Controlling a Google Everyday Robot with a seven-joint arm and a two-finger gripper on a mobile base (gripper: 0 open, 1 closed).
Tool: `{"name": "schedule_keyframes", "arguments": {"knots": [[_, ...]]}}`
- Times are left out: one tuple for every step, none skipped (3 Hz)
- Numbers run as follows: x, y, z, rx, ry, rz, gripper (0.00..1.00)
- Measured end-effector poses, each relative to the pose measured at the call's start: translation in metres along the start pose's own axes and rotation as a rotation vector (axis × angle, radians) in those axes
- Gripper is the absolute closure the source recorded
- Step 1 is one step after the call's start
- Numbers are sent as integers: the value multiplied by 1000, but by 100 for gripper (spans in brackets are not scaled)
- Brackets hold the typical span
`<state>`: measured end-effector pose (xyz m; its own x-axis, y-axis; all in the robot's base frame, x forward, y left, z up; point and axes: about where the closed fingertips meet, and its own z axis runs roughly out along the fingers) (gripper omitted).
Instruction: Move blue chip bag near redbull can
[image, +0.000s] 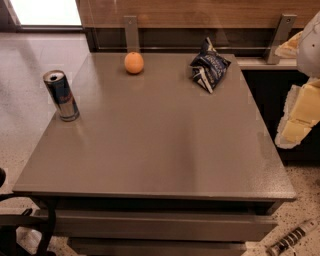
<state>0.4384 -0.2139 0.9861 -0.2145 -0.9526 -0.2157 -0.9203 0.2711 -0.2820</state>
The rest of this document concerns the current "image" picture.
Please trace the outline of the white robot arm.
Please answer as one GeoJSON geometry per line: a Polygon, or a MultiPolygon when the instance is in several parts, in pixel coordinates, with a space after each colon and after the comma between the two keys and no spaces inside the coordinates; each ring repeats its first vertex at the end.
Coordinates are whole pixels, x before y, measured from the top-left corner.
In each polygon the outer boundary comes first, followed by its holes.
{"type": "Polygon", "coordinates": [[[291,86],[277,128],[276,146],[292,149],[320,122],[320,12],[303,31],[278,46],[275,54],[296,58],[298,71],[309,77],[302,86],[291,86]]]}

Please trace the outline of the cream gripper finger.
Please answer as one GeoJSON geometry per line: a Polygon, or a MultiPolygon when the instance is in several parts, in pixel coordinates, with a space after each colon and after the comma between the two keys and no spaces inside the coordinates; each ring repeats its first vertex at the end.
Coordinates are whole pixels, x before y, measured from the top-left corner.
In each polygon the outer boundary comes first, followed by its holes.
{"type": "Polygon", "coordinates": [[[278,148],[292,149],[320,122],[320,79],[309,79],[303,86],[293,85],[283,112],[275,144],[278,148]]]}
{"type": "Polygon", "coordinates": [[[280,58],[293,59],[297,56],[299,41],[302,31],[292,36],[289,40],[278,46],[275,50],[275,55],[280,58]]]}

